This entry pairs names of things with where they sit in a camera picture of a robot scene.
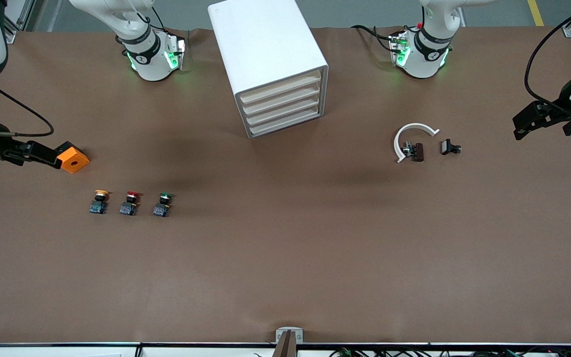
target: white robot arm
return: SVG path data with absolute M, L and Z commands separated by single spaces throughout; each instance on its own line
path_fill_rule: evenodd
M 416 78 L 433 76 L 444 65 L 449 45 L 460 27 L 458 7 L 481 6 L 495 0 L 419 0 L 424 11 L 420 29 L 409 29 L 392 39 L 398 54 L 394 64 Z
M 127 49 L 131 67 L 142 79 L 160 81 L 181 69 L 184 39 L 153 29 L 141 11 L 151 9 L 154 0 L 70 0 L 81 11 L 109 26 Z

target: table surface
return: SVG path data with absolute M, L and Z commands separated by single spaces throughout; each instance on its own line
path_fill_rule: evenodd
M 571 343 L 571 140 L 512 134 L 547 31 L 461 29 L 419 80 L 363 32 L 315 29 L 326 115 L 255 140 L 211 31 L 160 83 L 111 33 L 18 34 L 0 88 L 52 120 L 41 142 L 92 161 L 0 162 L 0 342 L 262 341 L 295 325 L 313 342 Z M 555 36 L 532 85 L 555 98 L 570 78 Z M 0 121 L 44 129 L 2 96 Z M 426 160 L 396 164 L 409 122 L 441 131 L 406 132 Z M 460 156 L 438 154 L 446 138 Z M 105 215 L 88 213 L 95 189 L 112 193 Z M 135 217 L 118 213 L 128 190 Z M 150 213 L 161 191 L 167 219 Z

